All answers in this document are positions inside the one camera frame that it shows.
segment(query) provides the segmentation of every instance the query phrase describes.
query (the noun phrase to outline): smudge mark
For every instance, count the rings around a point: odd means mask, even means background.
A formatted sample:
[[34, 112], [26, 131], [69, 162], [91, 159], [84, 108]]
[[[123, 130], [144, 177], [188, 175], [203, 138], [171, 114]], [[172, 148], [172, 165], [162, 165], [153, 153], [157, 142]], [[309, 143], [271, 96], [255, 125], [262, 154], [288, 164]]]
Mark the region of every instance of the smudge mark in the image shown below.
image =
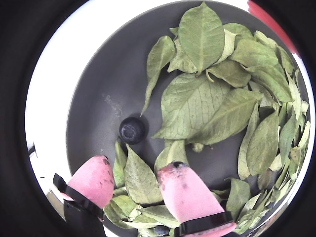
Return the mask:
[[113, 114], [115, 116], [117, 116], [117, 117], [121, 116], [121, 114], [122, 114], [122, 106], [120, 104], [117, 104], [117, 103], [113, 102], [111, 100], [110, 95], [107, 95], [107, 97], [105, 97], [104, 101], [107, 102], [107, 104], [112, 107]]

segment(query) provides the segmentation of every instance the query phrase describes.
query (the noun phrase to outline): green leaf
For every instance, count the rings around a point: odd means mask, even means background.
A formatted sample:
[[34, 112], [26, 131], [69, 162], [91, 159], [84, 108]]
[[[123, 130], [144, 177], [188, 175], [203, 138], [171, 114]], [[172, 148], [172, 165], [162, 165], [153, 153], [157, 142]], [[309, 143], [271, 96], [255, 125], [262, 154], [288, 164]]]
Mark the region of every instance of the green leaf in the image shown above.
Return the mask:
[[297, 179], [298, 167], [299, 165], [297, 165], [294, 161], [291, 160], [290, 165], [288, 167], [288, 175], [290, 176], [291, 180]]
[[188, 55], [183, 51], [179, 38], [175, 39], [174, 44], [176, 45], [176, 55], [171, 60], [168, 72], [172, 72], [174, 70], [181, 70], [184, 73], [195, 73], [198, 69], [192, 62], [192, 60], [188, 57]]
[[204, 144], [202, 143], [193, 143], [192, 150], [196, 153], [201, 153], [203, 151]]
[[302, 159], [302, 149], [300, 147], [293, 147], [290, 150], [290, 160], [299, 165]]
[[293, 101], [290, 87], [282, 75], [271, 65], [260, 65], [245, 68], [253, 76], [253, 80], [264, 86], [276, 99], [282, 102]]
[[282, 169], [282, 159], [281, 154], [278, 154], [272, 164], [270, 165], [270, 170], [272, 171], [279, 171]]
[[169, 231], [169, 237], [174, 237], [174, 229], [170, 229], [170, 231]]
[[225, 60], [210, 67], [206, 72], [223, 79], [235, 88], [245, 87], [251, 79], [251, 75], [233, 60]]
[[278, 112], [275, 111], [258, 125], [249, 142], [247, 165], [251, 175], [261, 174], [271, 166], [277, 147]]
[[297, 86], [298, 86], [299, 73], [300, 73], [300, 70], [299, 70], [299, 69], [296, 69], [296, 71], [295, 71], [295, 84], [296, 84]]
[[221, 199], [225, 200], [228, 199], [229, 193], [230, 193], [230, 189], [226, 189], [226, 190], [211, 190], [213, 193], [215, 193], [216, 195], [218, 195]]
[[281, 159], [283, 162], [290, 153], [290, 148], [292, 146], [292, 142], [295, 136], [295, 130], [296, 130], [296, 117], [295, 117], [294, 108], [292, 106], [292, 115], [290, 119], [288, 120], [288, 122], [284, 125], [280, 134], [279, 148], [280, 148]]
[[128, 195], [137, 204], [161, 202], [162, 196], [154, 173], [128, 145], [126, 146], [128, 157], [124, 174]]
[[178, 27], [169, 28], [170, 32], [173, 33], [175, 37], [178, 36], [178, 29], [179, 29]]
[[247, 132], [242, 140], [239, 155], [238, 155], [238, 175], [241, 180], [246, 179], [249, 175], [249, 169], [247, 166], [247, 150], [249, 146], [250, 139], [255, 132], [257, 126], [259, 125], [259, 112], [258, 112], [258, 103], [255, 105], [253, 112], [251, 114], [249, 124], [247, 127]]
[[224, 29], [230, 31], [231, 33], [237, 34], [237, 36], [235, 38], [235, 47], [237, 46], [237, 44], [239, 43], [239, 41], [241, 39], [255, 40], [251, 31], [247, 27], [245, 27], [241, 24], [228, 23], [228, 24], [224, 25]]
[[149, 229], [138, 229], [138, 234], [141, 237], [159, 237], [159, 235], [157, 235], [155, 233], [155, 229], [154, 228], [149, 228]]
[[175, 47], [172, 39], [169, 36], [160, 37], [154, 45], [147, 58], [147, 80], [148, 86], [146, 89], [145, 105], [142, 114], [149, 105], [150, 96], [156, 86], [160, 72], [174, 57]]
[[141, 205], [136, 205], [135, 208], [131, 211], [131, 213], [128, 216], [129, 221], [134, 221], [136, 217], [140, 216], [142, 213], [139, 211], [141, 209]]
[[285, 71], [292, 75], [295, 69], [293, 62], [288, 56], [287, 52], [282, 47], [278, 46], [276, 55], [279, 57], [280, 63], [282, 64], [282, 67], [285, 69]]
[[249, 229], [255, 228], [255, 227], [257, 226], [257, 224], [260, 222], [260, 220], [262, 219], [262, 217], [264, 217], [268, 211], [270, 211], [270, 210], [267, 209], [267, 210], [262, 211], [262, 212], [259, 214], [259, 216], [257, 216], [257, 217], [253, 220], [253, 222], [252, 222], [251, 226], [249, 227]]
[[127, 195], [127, 190], [126, 190], [126, 187], [121, 187], [119, 189], [115, 189], [113, 191], [113, 196], [114, 197], [117, 197], [117, 196], [121, 196], [121, 195]]
[[307, 112], [309, 106], [310, 105], [306, 101], [302, 100], [302, 114], [304, 116], [306, 116], [306, 112]]
[[164, 91], [161, 99], [162, 128], [154, 138], [181, 140], [201, 130], [221, 106], [230, 86], [206, 75], [181, 74]]
[[274, 66], [278, 63], [272, 49], [251, 39], [241, 39], [230, 59], [243, 64], [245, 67], [260, 65]]
[[139, 210], [144, 216], [155, 219], [169, 228], [177, 228], [180, 223], [172, 216], [165, 205], [150, 206]]
[[260, 122], [265, 120], [268, 116], [273, 114], [276, 110], [273, 108], [273, 106], [264, 106], [259, 108], [259, 118]]
[[260, 31], [256, 31], [254, 36], [258, 42], [265, 46], [268, 46], [276, 53], [279, 62], [282, 64], [282, 67], [285, 69], [285, 71], [292, 75], [294, 71], [294, 65], [287, 52], [282, 47], [280, 47], [273, 39], [266, 37]]
[[222, 55], [225, 34], [221, 19], [205, 2], [181, 18], [178, 37], [183, 50], [197, 67], [197, 75]]
[[234, 52], [235, 49], [235, 38], [237, 34], [232, 33], [228, 30], [224, 29], [225, 33], [225, 46], [224, 51], [222, 53], [222, 56], [217, 60], [215, 64], [223, 62], [225, 59], [227, 59], [231, 54]]
[[254, 228], [258, 224], [258, 222], [260, 221], [261, 217], [263, 217], [267, 213], [267, 209], [265, 208], [265, 203], [270, 198], [272, 191], [273, 191], [273, 189], [270, 190], [268, 195], [266, 195], [265, 198], [256, 207], [255, 212], [252, 214], [249, 222], [244, 226], [244, 228], [246, 228], [246, 229]]
[[280, 190], [273, 189], [272, 195], [271, 195], [271, 198], [270, 198], [270, 202], [276, 202], [280, 195], [281, 195], [281, 191]]
[[174, 140], [169, 140], [169, 139], [166, 139], [164, 141], [164, 147], [171, 147], [171, 145], [173, 144]]
[[117, 188], [125, 186], [124, 168], [126, 165], [127, 157], [119, 145], [119, 142], [115, 142], [115, 160], [113, 167], [113, 175]]
[[241, 132], [261, 99], [262, 94], [256, 92], [239, 88], [231, 90], [213, 118], [189, 142], [212, 145]]
[[256, 202], [258, 201], [258, 198], [261, 194], [258, 194], [257, 196], [252, 197], [247, 201], [243, 209], [241, 210], [241, 213], [238, 217], [238, 223], [242, 220], [242, 218], [249, 212], [249, 210], [253, 209]]
[[262, 85], [255, 83], [254, 81], [250, 81], [249, 85], [251, 87], [251, 90], [254, 92], [260, 92], [263, 94], [263, 98], [259, 104], [260, 107], [265, 107], [265, 106], [271, 106], [273, 103], [273, 98], [270, 92], [265, 89]]
[[290, 165], [290, 159], [287, 159], [285, 161], [285, 164], [283, 166], [283, 170], [282, 170], [282, 173], [280, 174], [280, 176], [278, 177], [278, 179], [276, 180], [276, 183], [275, 183], [275, 187], [277, 189], [279, 189], [281, 186], [282, 186], [282, 183], [284, 182], [284, 180], [286, 179], [287, 177], [287, 174], [288, 174], [288, 167]]
[[122, 213], [128, 218], [132, 210], [137, 206], [129, 196], [121, 195], [112, 198], [112, 201], [122, 210]]
[[294, 100], [294, 102], [288, 102], [287, 103], [287, 108], [291, 108], [291, 106], [294, 107], [294, 112], [295, 112], [295, 115], [296, 115], [296, 121], [298, 121], [298, 119], [299, 119], [299, 117], [301, 116], [301, 113], [302, 113], [301, 94], [300, 94], [300, 91], [298, 90], [295, 82], [291, 78], [291, 76], [287, 72], [286, 72], [286, 75], [287, 75], [287, 78], [288, 78], [291, 95], [292, 95], [292, 98]]
[[310, 136], [311, 123], [306, 122], [302, 138], [298, 144], [298, 147], [305, 148], [308, 145], [308, 138]]
[[154, 219], [143, 216], [143, 215], [136, 217], [134, 219], [134, 222], [127, 222], [127, 221], [119, 221], [119, 222], [136, 229], [148, 229], [148, 228], [161, 225], [159, 222], [156, 222]]
[[259, 190], [266, 189], [269, 186], [272, 175], [273, 172], [271, 170], [267, 170], [264, 173], [258, 175], [257, 183]]
[[247, 201], [251, 198], [250, 186], [247, 182], [231, 179], [231, 192], [229, 194], [226, 210], [230, 211], [233, 219], [236, 220], [241, 209], [245, 206]]
[[269, 37], [267, 37], [264, 33], [262, 33], [261, 31], [256, 31], [254, 34], [254, 37], [256, 38], [256, 40], [265, 45], [268, 46], [269, 48], [271, 48], [274, 52], [277, 49], [277, 42]]
[[106, 217], [111, 221], [113, 224], [115, 224], [118, 227], [121, 227], [123, 229], [131, 229], [129, 225], [125, 223], [120, 223], [120, 220], [125, 219], [125, 215], [123, 211], [113, 202], [110, 200], [110, 203], [106, 205], [104, 208], [104, 213]]
[[283, 103], [278, 117], [279, 117], [278, 124], [281, 128], [283, 128], [287, 122], [287, 103]]
[[280, 190], [280, 195], [278, 199], [276, 200], [276, 203], [278, 203], [284, 196], [287, 194], [288, 189], [290, 187], [291, 180], [287, 181], [287, 183], [284, 185], [284, 187]]
[[172, 143], [171, 147], [164, 148], [155, 161], [155, 173], [173, 161], [181, 161], [189, 164], [184, 145], [184, 140], [176, 140]]

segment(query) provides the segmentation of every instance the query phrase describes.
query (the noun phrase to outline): dark gray bowl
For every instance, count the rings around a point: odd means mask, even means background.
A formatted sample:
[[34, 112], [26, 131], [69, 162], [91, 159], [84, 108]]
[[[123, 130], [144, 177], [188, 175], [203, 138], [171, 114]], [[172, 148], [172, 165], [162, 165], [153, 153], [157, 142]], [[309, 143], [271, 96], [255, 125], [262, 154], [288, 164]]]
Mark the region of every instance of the dark gray bowl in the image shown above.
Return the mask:
[[[145, 12], [115, 32], [90, 60], [77, 85], [68, 117], [67, 152], [72, 174], [97, 154], [106, 155], [111, 165], [114, 164], [114, 144], [119, 136], [120, 123], [126, 117], [139, 116], [144, 105], [149, 51], [159, 37], [172, 36], [168, 29], [177, 27], [184, 12], [200, 3], [194, 0], [180, 1]], [[287, 49], [267, 25], [249, 13], [223, 3], [210, 1], [207, 4], [216, 11], [223, 24], [237, 22], [246, 25], [253, 32], [260, 30]], [[179, 74], [180, 72], [168, 73], [166, 68], [162, 70], [150, 106], [141, 118], [148, 128], [148, 136], [140, 144], [131, 146], [152, 168], [164, 147], [163, 140], [152, 139], [162, 124], [161, 95]], [[302, 79], [300, 83], [302, 97], [308, 101]], [[191, 168], [209, 188], [228, 188], [230, 182], [225, 182], [224, 179], [238, 178], [237, 157], [244, 134], [245, 131], [217, 143], [213, 149], [206, 147], [200, 154], [187, 148]], [[255, 194], [258, 191], [256, 178], [252, 177], [248, 181]], [[135, 230], [120, 229], [109, 221], [105, 221], [105, 225], [118, 236], [136, 236]]]

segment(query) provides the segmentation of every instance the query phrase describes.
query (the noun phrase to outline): red object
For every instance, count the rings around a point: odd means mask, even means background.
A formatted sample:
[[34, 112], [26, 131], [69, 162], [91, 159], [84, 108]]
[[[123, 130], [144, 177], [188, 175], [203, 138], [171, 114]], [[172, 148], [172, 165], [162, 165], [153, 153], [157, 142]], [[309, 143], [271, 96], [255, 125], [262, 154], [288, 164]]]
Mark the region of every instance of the red object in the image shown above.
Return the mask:
[[253, 1], [248, 1], [249, 12], [250, 14], [258, 17], [264, 23], [266, 23], [272, 30], [274, 30], [277, 35], [283, 40], [286, 46], [292, 53], [298, 54], [296, 47], [294, 46], [293, 42], [291, 41], [290, 37], [287, 33], [282, 29], [282, 27], [260, 6], [258, 6]]

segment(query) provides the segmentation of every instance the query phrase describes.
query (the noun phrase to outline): black clamp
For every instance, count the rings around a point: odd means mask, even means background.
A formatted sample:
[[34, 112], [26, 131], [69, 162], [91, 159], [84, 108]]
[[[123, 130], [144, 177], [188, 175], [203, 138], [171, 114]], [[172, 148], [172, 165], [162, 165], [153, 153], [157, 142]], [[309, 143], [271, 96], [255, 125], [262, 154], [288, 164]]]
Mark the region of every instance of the black clamp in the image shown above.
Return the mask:
[[96, 204], [91, 202], [89, 199], [87, 199], [84, 195], [73, 189], [72, 187], [69, 187], [65, 180], [60, 177], [58, 174], [54, 175], [53, 184], [56, 186], [56, 188], [64, 194], [67, 194], [69, 197], [71, 197], [78, 205], [86, 209], [91, 214], [99, 217], [100, 219], [103, 219], [104, 212], [101, 208], [99, 208]]
[[211, 216], [205, 216], [198, 219], [183, 222], [174, 229], [174, 237], [181, 237], [214, 229], [216, 227], [234, 222], [232, 214], [229, 211], [218, 213]]

